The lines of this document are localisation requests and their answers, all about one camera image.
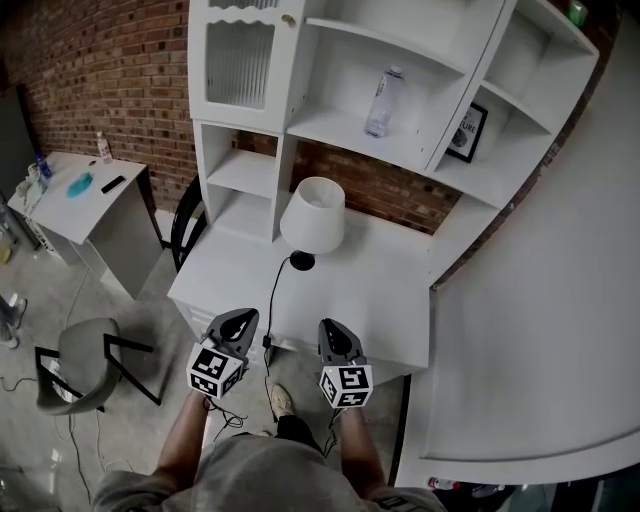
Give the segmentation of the small white side table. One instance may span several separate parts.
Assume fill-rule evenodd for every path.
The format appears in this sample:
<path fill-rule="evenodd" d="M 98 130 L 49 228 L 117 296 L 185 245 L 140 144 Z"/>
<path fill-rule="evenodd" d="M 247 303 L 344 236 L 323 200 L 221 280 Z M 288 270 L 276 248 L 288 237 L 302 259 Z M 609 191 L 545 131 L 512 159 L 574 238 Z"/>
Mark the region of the small white side table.
<path fill-rule="evenodd" d="M 30 220 L 65 264 L 83 262 L 99 280 L 135 300 L 162 254 L 153 215 L 140 180 L 147 167 L 115 160 L 53 152 L 46 158 L 53 175 L 48 189 L 15 193 L 8 206 Z M 80 173 L 94 174 L 92 186 L 68 199 L 66 189 Z M 101 188 L 116 176 L 126 182 L 104 195 Z"/>

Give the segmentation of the person's beige shoe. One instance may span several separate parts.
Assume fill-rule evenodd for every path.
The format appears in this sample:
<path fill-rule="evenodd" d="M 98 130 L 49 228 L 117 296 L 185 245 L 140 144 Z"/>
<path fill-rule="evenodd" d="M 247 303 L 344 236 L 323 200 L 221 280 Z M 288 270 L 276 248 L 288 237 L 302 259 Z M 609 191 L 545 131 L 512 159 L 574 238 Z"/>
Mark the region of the person's beige shoe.
<path fill-rule="evenodd" d="M 285 416 L 293 416 L 295 414 L 292 398 L 280 384 L 272 384 L 268 388 L 268 396 L 275 421 L 279 421 Z"/>

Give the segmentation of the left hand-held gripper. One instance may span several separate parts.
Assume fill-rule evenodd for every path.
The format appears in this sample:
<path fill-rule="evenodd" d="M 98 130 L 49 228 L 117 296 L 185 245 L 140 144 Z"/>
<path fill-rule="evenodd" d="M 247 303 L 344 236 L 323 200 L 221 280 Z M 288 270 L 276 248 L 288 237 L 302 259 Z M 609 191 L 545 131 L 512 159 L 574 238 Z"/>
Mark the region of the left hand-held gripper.
<path fill-rule="evenodd" d="M 186 367 L 189 386 L 209 398 L 223 398 L 248 370 L 260 314 L 257 309 L 236 309 L 216 316 L 191 351 Z"/>

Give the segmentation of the black framed picture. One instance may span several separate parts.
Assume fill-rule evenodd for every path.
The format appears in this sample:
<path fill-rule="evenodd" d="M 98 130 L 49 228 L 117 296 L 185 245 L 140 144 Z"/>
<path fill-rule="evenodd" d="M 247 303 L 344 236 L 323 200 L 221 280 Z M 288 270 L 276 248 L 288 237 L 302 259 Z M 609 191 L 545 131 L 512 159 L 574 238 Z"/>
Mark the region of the black framed picture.
<path fill-rule="evenodd" d="M 449 143 L 446 154 L 471 163 L 480 141 L 488 111 L 472 103 Z"/>

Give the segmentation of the grey metal cabinet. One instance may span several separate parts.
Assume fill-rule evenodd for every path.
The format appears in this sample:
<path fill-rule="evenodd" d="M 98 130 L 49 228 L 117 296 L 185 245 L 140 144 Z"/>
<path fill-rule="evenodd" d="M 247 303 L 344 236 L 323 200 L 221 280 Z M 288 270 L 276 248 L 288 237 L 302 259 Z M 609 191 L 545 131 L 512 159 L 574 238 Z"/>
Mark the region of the grey metal cabinet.
<path fill-rule="evenodd" d="M 0 94 L 0 196 L 8 201 L 39 150 L 22 84 Z"/>

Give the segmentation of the blue cloth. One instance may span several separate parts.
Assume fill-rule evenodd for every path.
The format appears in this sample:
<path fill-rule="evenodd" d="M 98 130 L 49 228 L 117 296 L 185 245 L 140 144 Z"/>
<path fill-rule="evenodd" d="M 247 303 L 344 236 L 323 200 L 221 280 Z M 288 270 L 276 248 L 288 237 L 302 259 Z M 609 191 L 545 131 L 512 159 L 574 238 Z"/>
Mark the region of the blue cloth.
<path fill-rule="evenodd" d="M 66 197 L 75 199 L 84 194 L 93 184 L 94 174 L 89 171 L 80 173 L 75 177 L 66 189 Z"/>

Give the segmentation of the clear plastic water bottle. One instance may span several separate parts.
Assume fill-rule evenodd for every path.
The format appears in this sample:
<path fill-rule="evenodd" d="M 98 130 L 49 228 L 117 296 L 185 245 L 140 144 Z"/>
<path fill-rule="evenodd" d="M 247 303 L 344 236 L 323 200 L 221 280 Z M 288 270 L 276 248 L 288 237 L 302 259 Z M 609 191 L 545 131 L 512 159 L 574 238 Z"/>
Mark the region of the clear plastic water bottle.
<path fill-rule="evenodd" d="M 383 72 L 364 125 L 367 135 L 373 138 L 386 136 L 404 85 L 405 77 L 400 66 L 392 65 Z"/>

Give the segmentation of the grey chair black frame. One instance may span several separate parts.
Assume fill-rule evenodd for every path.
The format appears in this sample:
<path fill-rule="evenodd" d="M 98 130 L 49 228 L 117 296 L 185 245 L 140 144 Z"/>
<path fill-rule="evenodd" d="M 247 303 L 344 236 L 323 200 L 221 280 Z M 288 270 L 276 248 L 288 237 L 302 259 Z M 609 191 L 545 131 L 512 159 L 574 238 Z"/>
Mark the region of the grey chair black frame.
<path fill-rule="evenodd" d="M 55 349 L 36 346 L 38 410 L 52 417 L 103 413 L 106 402 L 123 379 L 152 403 L 161 405 L 161 397 L 125 367 L 124 349 L 154 352 L 147 344 L 123 338 L 112 318 L 90 319 L 65 328 Z"/>

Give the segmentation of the person's left forearm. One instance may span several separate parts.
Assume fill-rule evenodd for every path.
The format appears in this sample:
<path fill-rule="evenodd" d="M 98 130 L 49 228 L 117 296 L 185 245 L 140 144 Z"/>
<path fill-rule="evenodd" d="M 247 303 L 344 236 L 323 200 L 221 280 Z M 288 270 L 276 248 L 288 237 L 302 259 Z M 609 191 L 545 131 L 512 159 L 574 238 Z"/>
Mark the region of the person's left forearm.
<path fill-rule="evenodd" d="M 193 485 L 205 436 L 208 410 L 205 396 L 191 391 L 160 452 L 154 471 L 179 491 Z"/>

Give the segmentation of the person's grey shirt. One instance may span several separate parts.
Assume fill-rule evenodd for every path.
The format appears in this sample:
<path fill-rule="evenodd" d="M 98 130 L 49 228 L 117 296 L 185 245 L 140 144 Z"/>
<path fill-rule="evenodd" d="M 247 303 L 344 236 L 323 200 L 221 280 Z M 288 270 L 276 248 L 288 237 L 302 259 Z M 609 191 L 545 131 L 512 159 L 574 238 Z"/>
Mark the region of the person's grey shirt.
<path fill-rule="evenodd" d="M 430 491 L 383 487 L 358 496 L 321 454 L 299 442 L 239 435 L 213 444 L 192 487 L 159 476 L 113 471 L 94 512 L 446 512 Z"/>

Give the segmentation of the white hutch shelf unit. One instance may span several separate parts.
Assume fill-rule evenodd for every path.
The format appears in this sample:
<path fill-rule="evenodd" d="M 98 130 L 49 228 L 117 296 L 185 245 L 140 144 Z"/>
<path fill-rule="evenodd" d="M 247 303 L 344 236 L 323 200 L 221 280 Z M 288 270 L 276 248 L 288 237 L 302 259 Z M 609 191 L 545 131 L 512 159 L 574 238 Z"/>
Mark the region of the white hutch shelf unit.
<path fill-rule="evenodd" d="M 542 160 L 599 57 L 549 0 L 279 0 L 239 18 L 275 27 L 265 107 L 206 99 L 206 31 L 221 12 L 190 0 L 190 113 L 207 220 L 265 241 L 304 141 L 456 190 L 435 235 L 477 238 Z M 405 85 L 386 136 L 373 138 L 364 125 L 392 65 Z M 488 116 L 465 163 L 446 149 L 472 103 Z"/>

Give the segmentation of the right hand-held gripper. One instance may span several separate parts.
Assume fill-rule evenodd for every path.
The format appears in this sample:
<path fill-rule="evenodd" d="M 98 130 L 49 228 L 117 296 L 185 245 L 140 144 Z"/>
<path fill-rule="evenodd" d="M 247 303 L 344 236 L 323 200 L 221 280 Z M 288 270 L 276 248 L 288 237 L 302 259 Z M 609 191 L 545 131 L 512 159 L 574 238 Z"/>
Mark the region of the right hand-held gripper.
<path fill-rule="evenodd" d="M 360 339 L 334 319 L 323 319 L 318 329 L 323 369 L 319 387 L 333 409 L 364 407 L 374 385 L 373 370 Z"/>

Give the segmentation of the ribbed glass cabinet door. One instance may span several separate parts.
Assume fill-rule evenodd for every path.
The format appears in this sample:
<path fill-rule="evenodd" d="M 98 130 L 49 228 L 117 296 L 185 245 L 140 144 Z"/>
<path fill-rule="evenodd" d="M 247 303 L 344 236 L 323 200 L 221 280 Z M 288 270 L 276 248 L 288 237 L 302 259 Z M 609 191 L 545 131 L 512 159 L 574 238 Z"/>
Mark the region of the ribbed glass cabinet door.
<path fill-rule="evenodd" d="M 279 0 L 208 0 L 221 19 L 206 31 L 206 99 L 212 103 L 262 110 L 275 27 L 242 21 L 244 10 L 276 8 Z"/>

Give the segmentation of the person's right forearm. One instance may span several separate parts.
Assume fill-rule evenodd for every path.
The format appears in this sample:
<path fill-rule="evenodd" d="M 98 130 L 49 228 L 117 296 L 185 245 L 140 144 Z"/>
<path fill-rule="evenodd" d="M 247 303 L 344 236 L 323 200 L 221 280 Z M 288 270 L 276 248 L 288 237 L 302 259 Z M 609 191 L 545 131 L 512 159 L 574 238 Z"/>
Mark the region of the person's right forearm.
<path fill-rule="evenodd" d="M 377 448 L 360 408 L 346 409 L 340 415 L 340 460 L 343 476 L 356 493 L 367 499 L 386 486 Z"/>

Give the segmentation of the white round table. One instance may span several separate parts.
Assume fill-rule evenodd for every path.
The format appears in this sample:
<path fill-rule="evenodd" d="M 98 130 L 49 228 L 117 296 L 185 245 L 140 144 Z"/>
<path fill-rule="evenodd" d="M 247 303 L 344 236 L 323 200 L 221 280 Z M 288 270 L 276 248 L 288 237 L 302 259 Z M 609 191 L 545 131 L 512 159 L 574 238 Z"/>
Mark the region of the white round table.
<path fill-rule="evenodd" d="M 401 486 L 579 480 L 640 463 L 640 22 L 533 190 L 437 292 Z"/>

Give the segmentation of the black table leg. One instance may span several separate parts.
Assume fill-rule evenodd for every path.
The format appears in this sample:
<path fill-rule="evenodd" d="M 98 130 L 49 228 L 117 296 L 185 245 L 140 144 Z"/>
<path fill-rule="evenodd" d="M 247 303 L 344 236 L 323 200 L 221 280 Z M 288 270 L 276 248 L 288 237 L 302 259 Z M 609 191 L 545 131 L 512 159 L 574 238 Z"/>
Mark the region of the black table leg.
<path fill-rule="evenodd" d="M 397 427 L 397 432 L 395 437 L 391 468 L 390 468 L 389 478 L 388 478 L 388 483 L 390 485 L 395 484 L 399 466 L 400 466 L 400 459 L 401 459 L 401 453 L 403 449 L 405 430 L 406 430 L 409 399 L 411 394 L 411 381 L 412 379 L 410 375 L 405 375 L 403 377 L 402 396 L 401 396 L 400 411 L 398 416 L 398 427 Z"/>

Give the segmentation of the white table lamp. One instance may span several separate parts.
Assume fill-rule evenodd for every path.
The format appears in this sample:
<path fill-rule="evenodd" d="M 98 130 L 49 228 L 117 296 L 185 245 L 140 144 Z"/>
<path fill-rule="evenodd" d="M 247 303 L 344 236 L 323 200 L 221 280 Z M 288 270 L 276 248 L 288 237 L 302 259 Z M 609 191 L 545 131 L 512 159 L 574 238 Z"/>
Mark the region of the white table lamp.
<path fill-rule="evenodd" d="M 311 270 L 315 256 L 337 249 L 344 239 L 345 192 L 324 177 L 302 180 L 280 220 L 280 233 L 293 249 L 291 266 Z"/>

